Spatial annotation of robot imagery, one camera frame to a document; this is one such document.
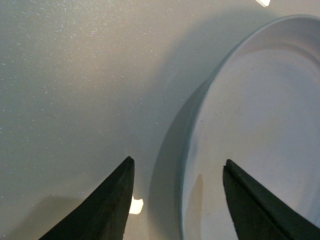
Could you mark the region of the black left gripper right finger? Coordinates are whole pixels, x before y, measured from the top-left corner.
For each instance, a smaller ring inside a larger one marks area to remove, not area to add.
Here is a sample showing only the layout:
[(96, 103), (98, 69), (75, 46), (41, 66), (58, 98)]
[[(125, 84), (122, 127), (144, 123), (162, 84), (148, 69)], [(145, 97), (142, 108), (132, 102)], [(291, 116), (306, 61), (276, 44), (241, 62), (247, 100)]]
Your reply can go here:
[(318, 240), (320, 229), (228, 159), (223, 167), (227, 206), (240, 240)]

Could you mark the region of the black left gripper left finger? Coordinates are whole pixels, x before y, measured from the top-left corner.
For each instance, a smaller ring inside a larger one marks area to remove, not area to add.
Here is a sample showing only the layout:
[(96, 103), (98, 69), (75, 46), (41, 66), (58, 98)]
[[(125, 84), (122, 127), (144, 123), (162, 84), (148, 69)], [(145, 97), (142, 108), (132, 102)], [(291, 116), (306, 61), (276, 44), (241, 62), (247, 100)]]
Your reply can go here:
[(128, 156), (42, 240), (122, 240), (132, 202), (135, 161)]

